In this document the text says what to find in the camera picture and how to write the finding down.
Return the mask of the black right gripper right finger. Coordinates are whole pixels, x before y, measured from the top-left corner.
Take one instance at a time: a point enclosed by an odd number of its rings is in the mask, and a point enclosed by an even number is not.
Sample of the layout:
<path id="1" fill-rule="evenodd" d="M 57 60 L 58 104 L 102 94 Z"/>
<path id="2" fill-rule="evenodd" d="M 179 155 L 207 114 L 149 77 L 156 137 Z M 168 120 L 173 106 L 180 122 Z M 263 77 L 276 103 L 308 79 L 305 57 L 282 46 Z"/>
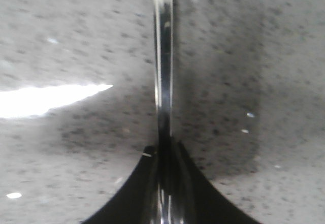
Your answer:
<path id="1" fill-rule="evenodd" d="M 225 198 L 208 181 L 181 142 L 176 143 L 176 149 L 189 175 L 196 223 L 259 223 Z"/>

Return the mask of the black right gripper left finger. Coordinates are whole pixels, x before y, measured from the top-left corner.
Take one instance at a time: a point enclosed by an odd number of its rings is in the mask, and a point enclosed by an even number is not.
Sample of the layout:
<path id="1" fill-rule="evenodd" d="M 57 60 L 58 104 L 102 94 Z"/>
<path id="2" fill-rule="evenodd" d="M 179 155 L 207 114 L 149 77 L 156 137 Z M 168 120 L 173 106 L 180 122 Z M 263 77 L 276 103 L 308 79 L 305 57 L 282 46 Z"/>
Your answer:
<path id="1" fill-rule="evenodd" d="M 84 223 L 151 223 L 155 147 L 146 146 L 140 161 L 118 192 Z"/>

